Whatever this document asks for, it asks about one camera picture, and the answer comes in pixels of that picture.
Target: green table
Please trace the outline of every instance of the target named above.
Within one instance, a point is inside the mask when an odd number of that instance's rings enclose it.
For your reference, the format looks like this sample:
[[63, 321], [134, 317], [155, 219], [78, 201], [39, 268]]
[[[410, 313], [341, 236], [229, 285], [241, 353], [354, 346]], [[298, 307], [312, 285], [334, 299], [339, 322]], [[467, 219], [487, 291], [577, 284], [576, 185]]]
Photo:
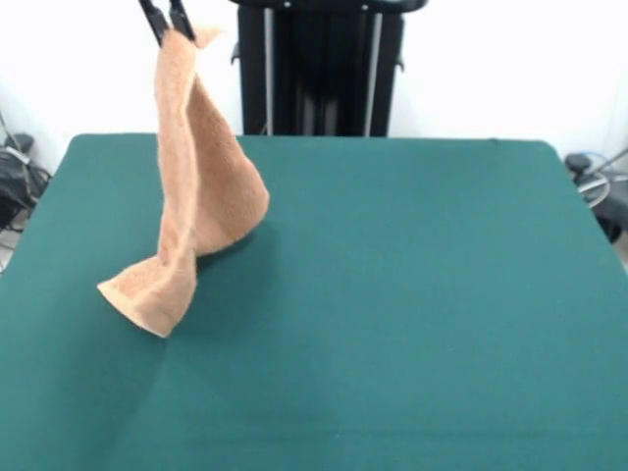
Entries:
[[155, 138], [83, 135], [0, 281], [18, 470], [628, 469], [628, 285], [539, 142], [246, 137], [265, 222], [156, 339]]

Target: orange towel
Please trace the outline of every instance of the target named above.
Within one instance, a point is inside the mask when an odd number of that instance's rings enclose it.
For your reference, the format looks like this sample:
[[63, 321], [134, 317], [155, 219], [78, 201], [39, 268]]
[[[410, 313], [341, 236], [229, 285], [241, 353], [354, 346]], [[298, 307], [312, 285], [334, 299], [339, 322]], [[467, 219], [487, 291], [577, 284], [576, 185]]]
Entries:
[[195, 73], [197, 48], [217, 29], [199, 29], [196, 44], [169, 29], [155, 78], [159, 168], [164, 207], [157, 254], [98, 286], [140, 328], [167, 337], [196, 287], [196, 257], [246, 236], [262, 220], [269, 194], [253, 164]]

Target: white wall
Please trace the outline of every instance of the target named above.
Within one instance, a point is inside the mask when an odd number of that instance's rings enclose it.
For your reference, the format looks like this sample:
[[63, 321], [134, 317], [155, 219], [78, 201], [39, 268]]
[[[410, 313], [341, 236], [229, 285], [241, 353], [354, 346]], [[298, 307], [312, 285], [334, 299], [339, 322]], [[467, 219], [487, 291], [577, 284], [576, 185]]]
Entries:
[[[155, 2], [166, 6], [166, 0]], [[199, 72], [241, 131], [236, 6], [185, 0], [226, 33]], [[0, 2], [0, 108], [55, 169], [73, 135], [154, 131], [155, 40], [137, 0]], [[628, 2], [431, 0], [406, 18], [392, 136], [541, 138], [561, 154], [628, 144]]]

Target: metal pole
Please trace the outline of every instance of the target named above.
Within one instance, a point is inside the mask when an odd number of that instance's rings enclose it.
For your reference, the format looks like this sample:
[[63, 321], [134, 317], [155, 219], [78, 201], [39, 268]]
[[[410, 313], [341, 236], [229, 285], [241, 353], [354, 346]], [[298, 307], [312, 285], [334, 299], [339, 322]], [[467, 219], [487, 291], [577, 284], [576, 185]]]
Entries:
[[373, 18], [373, 40], [371, 42], [371, 61], [369, 63], [369, 81], [366, 95], [366, 116], [364, 118], [364, 136], [371, 135], [373, 122], [373, 103], [375, 102], [375, 85], [377, 84], [377, 65], [380, 59], [380, 41], [382, 39], [382, 14], [376, 13]]
[[275, 64], [274, 64], [274, 19], [275, 14], [270, 8], [264, 9], [264, 52], [266, 55], [266, 134], [273, 135], [274, 132], [274, 87], [275, 87]]

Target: green felt surface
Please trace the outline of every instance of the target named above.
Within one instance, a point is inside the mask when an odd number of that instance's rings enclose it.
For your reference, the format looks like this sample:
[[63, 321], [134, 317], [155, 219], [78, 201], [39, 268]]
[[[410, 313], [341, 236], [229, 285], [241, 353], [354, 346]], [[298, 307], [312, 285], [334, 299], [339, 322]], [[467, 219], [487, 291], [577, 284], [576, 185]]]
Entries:
[[75, 139], [0, 281], [17, 470], [628, 469], [628, 285], [538, 142], [246, 137], [271, 210], [168, 340], [154, 136]]

